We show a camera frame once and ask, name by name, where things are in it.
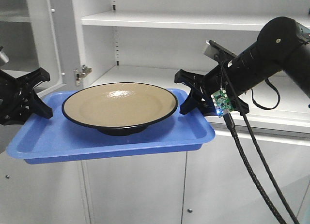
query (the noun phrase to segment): plate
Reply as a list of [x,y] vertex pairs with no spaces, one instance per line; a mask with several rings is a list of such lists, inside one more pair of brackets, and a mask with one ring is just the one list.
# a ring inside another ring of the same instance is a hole
[[109,135],[129,135],[172,115],[178,100],[170,91],[142,83],[112,83],[90,87],[62,104],[66,118]]

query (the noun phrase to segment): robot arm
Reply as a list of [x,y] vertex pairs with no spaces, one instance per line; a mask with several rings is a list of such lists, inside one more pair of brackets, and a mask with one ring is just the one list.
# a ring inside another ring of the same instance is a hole
[[[226,69],[238,96],[283,70],[310,98],[309,42],[310,29],[287,17],[269,21],[260,31],[257,41],[238,56],[209,41],[204,54],[216,60],[218,66],[204,76],[183,70],[175,75],[175,83],[191,87],[180,112],[186,114],[198,107],[205,116],[217,115],[211,95],[221,88],[222,67]],[[234,109],[238,110],[230,88],[225,93]],[[245,113],[248,113],[248,105],[242,104]]]

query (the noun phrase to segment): cable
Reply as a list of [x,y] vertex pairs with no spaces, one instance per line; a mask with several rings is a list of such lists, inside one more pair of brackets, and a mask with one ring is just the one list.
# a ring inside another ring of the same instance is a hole
[[254,136],[254,132],[253,132],[251,126],[250,126],[250,123],[249,123],[249,121],[248,121],[248,119],[247,119],[247,117],[246,117],[246,115],[245,115],[245,113],[244,113],[244,111],[243,111],[243,109],[242,109],[242,106],[241,106],[241,103],[240,103],[240,101],[239,101],[239,98],[238,98],[238,96],[237,96],[237,94],[236,94],[236,92],[235,92],[235,90],[234,90],[234,88],[233,88],[233,86],[232,86],[232,84],[231,84],[231,82],[230,82],[230,80],[229,80],[229,77],[228,77],[228,75],[227,75],[227,73],[226,73],[226,70],[225,70],[225,68],[224,68],[223,66],[222,66],[221,68],[222,68],[221,70],[222,70],[223,76],[224,76],[225,79],[227,80],[227,82],[228,82],[230,88],[232,89],[232,93],[233,93],[234,97],[236,98],[237,104],[238,104],[238,106],[239,106],[239,108],[240,108],[240,113],[241,113],[241,115],[242,115],[242,117],[243,117],[243,119],[244,119],[244,121],[245,121],[245,123],[246,123],[246,126],[247,126],[247,128],[248,128],[248,132],[249,132],[249,134],[250,134],[250,136],[251,136],[251,138],[252,138],[252,141],[253,141],[253,143],[254,143],[254,146],[255,146],[255,148],[256,148],[256,151],[257,151],[257,153],[258,153],[258,155],[259,155],[259,157],[260,157],[260,159],[261,159],[261,161],[262,161],[262,163],[263,163],[263,165],[264,165],[264,167],[265,167],[265,169],[266,169],[266,171],[267,171],[267,174],[268,174],[268,176],[269,176],[269,178],[270,178],[270,180],[271,180],[273,186],[275,187],[275,189],[276,189],[276,191],[277,191],[277,193],[278,193],[278,196],[280,197],[280,199],[281,199],[283,205],[285,206],[285,208],[286,208],[286,210],[288,211],[288,213],[289,213],[291,219],[293,220],[294,224],[299,224],[299,221],[297,220],[297,218],[295,217],[295,215],[294,215],[292,209],[290,208],[289,204],[288,204],[287,201],[285,200],[285,197],[284,197],[283,193],[281,192],[281,190],[280,190],[280,188],[279,188],[279,186],[278,186],[278,184],[277,184],[275,178],[274,178],[273,175],[272,175],[272,172],[271,172],[271,170],[270,170],[270,168],[269,168],[269,166],[268,166],[268,164],[267,164],[267,162],[266,162],[266,160],[265,160],[265,158],[264,158],[264,155],[263,155],[263,153],[262,153],[262,151],[261,151],[261,149],[260,149],[260,147],[259,147],[259,145],[258,145],[258,143],[257,143],[257,140],[256,140],[256,138],[255,138],[255,136]]
[[259,180],[257,179],[251,165],[248,162],[248,159],[242,149],[240,140],[238,138],[238,134],[237,131],[235,129],[235,124],[234,121],[232,119],[232,116],[230,113],[225,114],[224,115],[224,120],[226,123],[227,128],[231,131],[232,133],[232,137],[237,145],[238,151],[240,153],[240,156],[242,158],[242,161],[244,163],[244,165],[246,166],[249,175],[251,176],[256,188],[258,189],[258,191],[260,192],[261,196],[263,197],[264,201],[266,202],[266,204],[268,205],[269,209],[271,210],[271,212],[273,213],[273,215],[275,216],[275,218],[278,220],[278,222],[280,224],[286,224],[286,222],[284,221],[284,219],[282,218],[282,216],[279,214],[278,210],[276,209],[276,207],[273,205],[272,201],[270,200],[270,198],[268,197],[267,193],[265,192],[265,190],[263,189],[261,183],[259,182]]
[[277,93],[277,96],[278,96],[278,102],[277,102],[277,104],[276,104],[274,107],[272,107],[272,108],[268,108],[268,107],[265,107],[265,106],[262,106],[262,105],[258,104],[258,103],[254,100],[254,91],[253,91],[253,89],[251,89],[251,92],[252,92],[252,101],[253,101],[254,105],[256,105],[256,106],[257,106],[258,108],[260,108],[260,109],[272,110],[272,109],[275,109],[275,108],[278,107],[278,105],[279,105],[279,103],[280,103],[280,100],[281,100],[281,97],[280,97],[280,93],[279,93],[279,91],[277,90],[277,88],[276,88],[273,84],[271,84],[271,82],[268,80],[268,78],[265,80],[265,82],[266,82],[266,84],[267,84],[270,88],[272,88],[272,89]]

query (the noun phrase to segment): cabinet door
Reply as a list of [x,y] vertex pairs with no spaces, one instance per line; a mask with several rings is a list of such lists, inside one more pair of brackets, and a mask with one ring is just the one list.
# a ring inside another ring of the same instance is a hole
[[79,166],[30,165],[0,154],[0,223],[87,223]]
[[[289,223],[255,147],[239,134],[250,164],[270,199]],[[299,213],[310,180],[309,141],[257,136],[263,154],[295,215]],[[217,131],[215,139],[188,153],[184,224],[276,223],[248,175],[230,133]]]
[[94,224],[181,223],[185,152],[85,161]]

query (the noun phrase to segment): door hinge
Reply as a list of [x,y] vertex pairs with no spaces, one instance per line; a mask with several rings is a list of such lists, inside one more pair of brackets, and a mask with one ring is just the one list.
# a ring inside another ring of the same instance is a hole
[[82,82],[82,79],[92,72],[92,68],[89,68],[86,65],[82,65],[81,72],[77,68],[74,69],[73,71],[74,71],[74,78],[76,81],[76,86],[79,86]]

